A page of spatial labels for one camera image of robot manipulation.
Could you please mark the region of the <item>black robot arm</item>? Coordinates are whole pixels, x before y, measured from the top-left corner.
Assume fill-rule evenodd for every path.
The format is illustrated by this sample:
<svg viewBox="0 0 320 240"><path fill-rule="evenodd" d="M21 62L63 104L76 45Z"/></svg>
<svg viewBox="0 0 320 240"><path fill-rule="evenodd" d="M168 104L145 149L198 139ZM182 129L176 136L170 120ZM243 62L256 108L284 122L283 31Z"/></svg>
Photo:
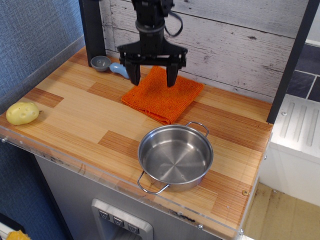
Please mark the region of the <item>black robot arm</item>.
<svg viewBox="0 0 320 240"><path fill-rule="evenodd" d="M186 66L188 49L168 42L165 18L169 15L182 21L172 12L172 0L133 0L136 11L135 26L139 31L139 41L120 45L120 63L125 67L132 84L137 86L141 79L141 65L165 66L167 86L176 83L178 71Z"/></svg>

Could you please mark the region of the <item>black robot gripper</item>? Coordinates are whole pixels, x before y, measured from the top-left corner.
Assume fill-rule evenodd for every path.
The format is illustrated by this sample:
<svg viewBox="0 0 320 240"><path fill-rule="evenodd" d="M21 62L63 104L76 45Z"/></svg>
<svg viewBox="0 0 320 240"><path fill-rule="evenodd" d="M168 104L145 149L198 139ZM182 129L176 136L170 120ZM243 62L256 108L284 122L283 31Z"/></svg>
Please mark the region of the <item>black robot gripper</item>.
<svg viewBox="0 0 320 240"><path fill-rule="evenodd" d="M167 87L176 83L179 68L187 65L184 47L172 44L165 39L165 21L148 26L135 22L139 31L139 41L120 45L120 63L125 65L131 83L138 86L141 79L140 65L166 66Z"/></svg>

